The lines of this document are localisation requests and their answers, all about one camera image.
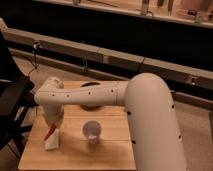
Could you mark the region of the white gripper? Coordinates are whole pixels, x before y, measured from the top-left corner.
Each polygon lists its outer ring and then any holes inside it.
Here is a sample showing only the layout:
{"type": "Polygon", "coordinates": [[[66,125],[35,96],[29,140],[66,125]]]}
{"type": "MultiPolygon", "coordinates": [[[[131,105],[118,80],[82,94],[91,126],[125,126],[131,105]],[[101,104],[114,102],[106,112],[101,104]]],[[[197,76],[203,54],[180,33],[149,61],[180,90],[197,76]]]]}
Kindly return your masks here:
{"type": "Polygon", "coordinates": [[[64,107],[62,105],[45,105],[43,107],[43,117],[48,126],[55,124],[60,128],[64,117],[64,107]]]}

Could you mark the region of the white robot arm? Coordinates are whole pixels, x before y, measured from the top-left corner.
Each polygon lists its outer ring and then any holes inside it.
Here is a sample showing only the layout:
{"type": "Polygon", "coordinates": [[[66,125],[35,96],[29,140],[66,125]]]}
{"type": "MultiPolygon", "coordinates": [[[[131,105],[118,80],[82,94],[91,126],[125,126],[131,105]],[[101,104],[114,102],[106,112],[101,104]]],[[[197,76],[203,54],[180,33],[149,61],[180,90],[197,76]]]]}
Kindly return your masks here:
{"type": "Polygon", "coordinates": [[[188,171],[172,94],[165,81],[153,73],[73,89],[50,77],[34,99],[51,123],[62,118],[65,105],[122,106],[127,114],[137,171],[188,171]]]}

